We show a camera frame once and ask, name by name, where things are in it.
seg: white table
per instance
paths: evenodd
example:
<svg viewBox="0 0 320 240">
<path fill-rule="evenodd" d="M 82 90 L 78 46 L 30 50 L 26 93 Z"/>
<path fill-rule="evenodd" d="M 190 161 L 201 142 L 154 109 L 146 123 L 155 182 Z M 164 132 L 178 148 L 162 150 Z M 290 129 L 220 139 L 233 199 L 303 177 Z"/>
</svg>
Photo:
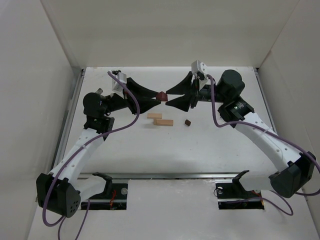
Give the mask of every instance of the white table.
<svg viewBox="0 0 320 240">
<path fill-rule="evenodd" d="M 121 69 L 142 86 L 166 91 L 180 82 L 189 67 L 99 67 L 87 68 L 79 96 L 67 151 L 78 138 L 86 117 L 82 99 L 98 88 L 111 93 L 107 71 Z M 226 69 L 237 70 L 246 87 L 242 97 L 261 119 L 270 125 L 267 109 L 252 67 L 209 67 L 218 80 Z M 150 112 L 173 119 L 173 127 L 154 126 L 142 114 L 131 128 L 110 135 L 95 152 L 83 173 L 238 173 L 243 170 L 274 173 L 271 161 L 244 135 L 231 127 L 218 129 L 212 121 L 211 104 L 183 112 L 161 104 Z M 130 123 L 134 116 L 128 109 L 113 112 L 114 129 Z M 184 125 L 186 119 L 192 123 Z M 127 210 L 91 210 L 79 240 L 317 240 L 307 203 L 294 195 L 288 201 L 294 216 L 280 213 L 265 202 L 265 210 L 219 210 L 214 197 L 214 180 L 130 180 Z M 287 210 L 282 200 L 269 191 L 262 195 Z M 37 207 L 28 240 L 57 239 L 57 227 L 45 227 L 42 208 Z M 74 239 L 85 211 L 67 219 L 62 239 Z M 48 220 L 59 216 L 48 212 Z"/>
<path fill-rule="evenodd" d="M 187 75 L 190 67 L 88 67 L 76 106 L 66 147 L 69 151 L 78 139 L 86 116 L 82 104 L 89 92 L 111 91 L 110 70 L 121 70 L 140 85 L 157 92 L 166 91 Z M 242 75 L 245 89 L 241 96 L 251 104 L 261 119 L 270 125 L 267 109 L 252 67 L 209 67 L 209 73 L 218 81 L 227 69 Z M 169 95 L 169 100 L 179 96 Z M 151 113 L 162 113 L 164 119 L 173 119 L 174 126 L 154 126 L 147 113 L 129 129 L 111 134 L 92 155 L 83 173 L 239 173 L 243 170 L 268 171 L 276 169 L 271 161 L 244 135 L 233 128 L 219 129 L 212 120 L 211 104 L 199 102 L 196 108 L 183 112 L 163 102 Z M 113 129 L 127 125 L 134 119 L 130 110 L 111 113 L 115 118 Z M 184 122 L 188 119 L 191 126 Z"/>
</svg>

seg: white panel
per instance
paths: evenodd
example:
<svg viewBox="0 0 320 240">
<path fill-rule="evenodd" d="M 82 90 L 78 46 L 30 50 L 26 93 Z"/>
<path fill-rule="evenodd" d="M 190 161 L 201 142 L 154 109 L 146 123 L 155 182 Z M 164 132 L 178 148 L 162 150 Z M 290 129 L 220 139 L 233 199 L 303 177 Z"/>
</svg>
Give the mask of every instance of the white panel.
<svg viewBox="0 0 320 240">
<path fill-rule="evenodd" d="M 108 70 L 121 69 L 142 86 L 157 92 L 166 91 L 185 78 L 191 67 L 99 67 L 86 69 L 79 101 L 75 110 L 66 150 L 77 141 L 86 122 L 83 98 L 87 93 L 103 89 L 109 95 L 112 79 Z M 242 97 L 250 103 L 261 119 L 270 121 L 258 81 L 252 67 L 208 67 L 208 72 L 218 81 L 227 69 L 239 71 L 246 87 Z M 169 95 L 169 100 L 178 97 Z M 267 171 L 276 168 L 265 154 L 246 136 L 233 129 L 215 127 L 210 102 L 198 102 L 189 112 L 162 104 L 149 113 L 162 113 L 163 119 L 173 119 L 174 125 L 155 126 L 147 113 L 135 125 L 111 134 L 92 155 L 83 173 L 239 173 L 243 170 Z M 130 110 L 113 112 L 113 129 L 129 124 L 134 115 Z"/>
<path fill-rule="evenodd" d="M 0 238 L 26 238 L 73 73 L 38 0 L 0 6 Z"/>
<path fill-rule="evenodd" d="M 260 68 L 261 81 L 277 130 L 320 158 L 320 1 L 300 0 Z M 320 187 L 315 171 L 307 193 Z M 320 232 L 320 196 L 309 197 Z"/>
<path fill-rule="evenodd" d="M 307 203 L 295 195 L 286 216 L 265 202 L 265 210 L 219 210 L 208 180 L 136 180 L 128 187 L 127 210 L 89 211 L 79 240 L 316 240 Z M 275 194 L 262 195 L 288 211 Z M 45 227 L 38 207 L 29 240 L 57 239 L 57 227 Z M 74 239 L 85 211 L 66 219 L 61 239 Z M 51 222 L 58 219 L 48 212 Z"/>
<path fill-rule="evenodd" d="M 259 67 L 298 0 L 43 0 L 83 67 Z"/>
</svg>

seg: beige wall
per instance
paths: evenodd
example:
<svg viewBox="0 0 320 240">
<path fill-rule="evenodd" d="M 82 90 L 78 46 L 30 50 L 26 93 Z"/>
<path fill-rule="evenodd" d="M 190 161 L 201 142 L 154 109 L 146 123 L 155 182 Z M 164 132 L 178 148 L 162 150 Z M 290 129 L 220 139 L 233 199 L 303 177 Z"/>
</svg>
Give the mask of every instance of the beige wall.
<svg viewBox="0 0 320 240">
<path fill-rule="evenodd" d="M 25 239 L 73 73 L 39 0 L 0 1 L 0 239 Z"/>
<path fill-rule="evenodd" d="M 300 0 L 259 69 L 261 84 L 281 136 L 320 159 L 320 1 Z M 305 186 L 320 188 L 320 175 Z M 320 195 L 309 197 L 320 232 Z"/>
<path fill-rule="evenodd" d="M 42 1 L 82 67 L 259 67 L 299 0 Z"/>
</svg>

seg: screw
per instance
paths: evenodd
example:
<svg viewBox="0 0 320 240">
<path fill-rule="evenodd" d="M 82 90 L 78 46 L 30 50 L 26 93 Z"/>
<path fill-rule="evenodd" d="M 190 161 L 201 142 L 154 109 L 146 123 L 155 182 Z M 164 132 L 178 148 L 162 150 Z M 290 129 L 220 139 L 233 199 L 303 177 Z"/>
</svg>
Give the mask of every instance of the screw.
<svg viewBox="0 0 320 240">
<path fill-rule="evenodd" d="M 216 189 L 216 192 L 218 194 L 223 194 L 224 193 L 224 188 L 222 186 L 218 186 L 217 189 Z"/>
<path fill-rule="evenodd" d="M 121 189 L 122 195 L 126 195 L 127 193 L 128 193 L 128 189 L 126 189 L 125 187 Z"/>
</svg>

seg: tan wooden block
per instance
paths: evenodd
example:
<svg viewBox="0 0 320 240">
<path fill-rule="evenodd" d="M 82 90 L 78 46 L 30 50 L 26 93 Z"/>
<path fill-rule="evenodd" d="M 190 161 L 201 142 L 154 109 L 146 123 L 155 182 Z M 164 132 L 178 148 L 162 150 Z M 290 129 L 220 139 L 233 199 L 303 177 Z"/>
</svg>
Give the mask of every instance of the tan wooden block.
<svg viewBox="0 0 320 240">
<path fill-rule="evenodd" d="M 153 124 L 154 125 L 158 125 L 158 126 L 170 126 L 172 127 L 174 125 L 174 121 L 171 119 L 154 119 L 153 120 Z"/>
<path fill-rule="evenodd" d="M 148 113 L 147 119 L 162 119 L 162 113 Z"/>
</svg>

